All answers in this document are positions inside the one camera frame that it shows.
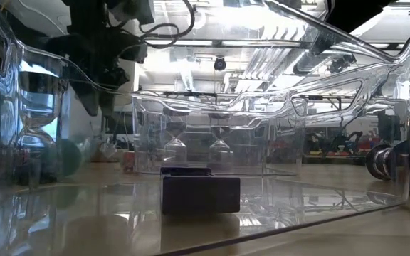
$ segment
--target clear acrylic box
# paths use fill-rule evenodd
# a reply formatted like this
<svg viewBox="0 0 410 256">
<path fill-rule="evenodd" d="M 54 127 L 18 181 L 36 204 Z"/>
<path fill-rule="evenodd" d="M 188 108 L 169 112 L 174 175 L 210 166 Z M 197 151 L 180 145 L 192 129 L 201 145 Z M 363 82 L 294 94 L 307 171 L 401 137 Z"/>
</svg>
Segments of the clear acrylic box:
<svg viewBox="0 0 410 256">
<path fill-rule="evenodd" d="M 186 29 L 182 4 L 154 1 L 156 24 Z M 62 1 L 24 5 L 0 2 L 0 255 L 237 254 L 406 202 L 410 39 L 391 56 L 266 0 L 197 3 L 174 43 L 136 21 L 93 41 Z"/>
</svg>

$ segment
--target glass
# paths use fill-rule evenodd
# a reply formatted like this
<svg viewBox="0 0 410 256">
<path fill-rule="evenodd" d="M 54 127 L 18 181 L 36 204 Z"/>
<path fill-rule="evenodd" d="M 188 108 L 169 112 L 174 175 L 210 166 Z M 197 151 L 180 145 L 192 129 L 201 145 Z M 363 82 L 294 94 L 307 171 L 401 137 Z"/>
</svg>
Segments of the glass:
<svg viewBox="0 0 410 256">
<path fill-rule="evenodd" d="M 142 29 L 87 1 L 25 4 L 61 14 L 36 22 L 0 6 L 0 255 L 184 254 L 406 202 L 410 39 L 392 56 L 304 6 L 222 3 L 174 42 L 145 32 L 183 31 L 183 1 Z M 99 157 L 125 154 L 121 106 L 133 172 Z M 165 218 L 166 180 L 238 210 Z"/>
</svg>

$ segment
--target security camera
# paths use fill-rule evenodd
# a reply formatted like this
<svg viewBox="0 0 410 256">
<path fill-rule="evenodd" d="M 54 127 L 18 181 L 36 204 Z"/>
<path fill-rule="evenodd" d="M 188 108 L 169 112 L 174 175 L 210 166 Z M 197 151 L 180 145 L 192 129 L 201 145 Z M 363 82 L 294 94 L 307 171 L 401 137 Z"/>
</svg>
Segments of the security camera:
<svg viewBox="0 0 410 256">
<path fill-rule="evenodd" d="M 216 61 L 214 62 L 214 70 L 222 71 L 226 69 L 226 66 L 227 64 L 223 57 L 216 58 Z"/>
</svg>

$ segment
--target sand timer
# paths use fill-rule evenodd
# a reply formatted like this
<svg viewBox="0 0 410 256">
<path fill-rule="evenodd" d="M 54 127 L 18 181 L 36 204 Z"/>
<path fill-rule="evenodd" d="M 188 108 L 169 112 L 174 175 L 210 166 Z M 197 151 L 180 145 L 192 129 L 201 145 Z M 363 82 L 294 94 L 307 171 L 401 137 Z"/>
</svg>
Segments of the sand timer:
<svg viewBox="0 0 410 256">
<path fill-rule="evenodd" d="M 230 171 L 233 161 L 231 147 L 224 141 L 231 132 L 229 114 L 209 114 L 210 130 L 216 141 L 209 148 L 209 164 L 212 171 Z"/>
<path fill-rule="evenodd" d="M 22 82 L 30 76 L 22 73 Z M 21 131 L 15 141 L 14 182 L 31 188 L 58 178 L 59 152 L 56 146 L 63 86 L 57 78 L 38 78 L 39 86 L 19 90 Z"/>
<path fill-rule="evenodd" d="M 184 107 L 175 107 L 175 110 L 164 108 L 165 131 L 172 138 L 164 146 L 163 162 L 184 165 L 187 161 L 187 147 L 179 139 L 186 131 L 189 110 Z"/>
</svg>

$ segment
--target transparent plastic container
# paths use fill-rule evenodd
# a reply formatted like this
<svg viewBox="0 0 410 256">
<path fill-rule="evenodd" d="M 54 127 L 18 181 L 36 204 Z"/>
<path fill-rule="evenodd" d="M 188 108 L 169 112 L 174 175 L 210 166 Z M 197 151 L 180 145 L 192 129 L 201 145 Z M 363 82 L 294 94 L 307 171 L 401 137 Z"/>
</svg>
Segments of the transparent plastic container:
<svg viewBox="0 0 410 256">
<path fill-rule="evenodd" d="M 0 2 L 0 255 L 237 254 L 405 203 L 410 39 L 391 56 L 325 9 L 257 3 L 197 3 L 170 43 L 136 21 L 82 38 L 59 0 Z M 191 21 L 182 1 L 152 8 L 156 24 Z M 238 210 L 163 214 L 183 198 Z"/>
</svg>

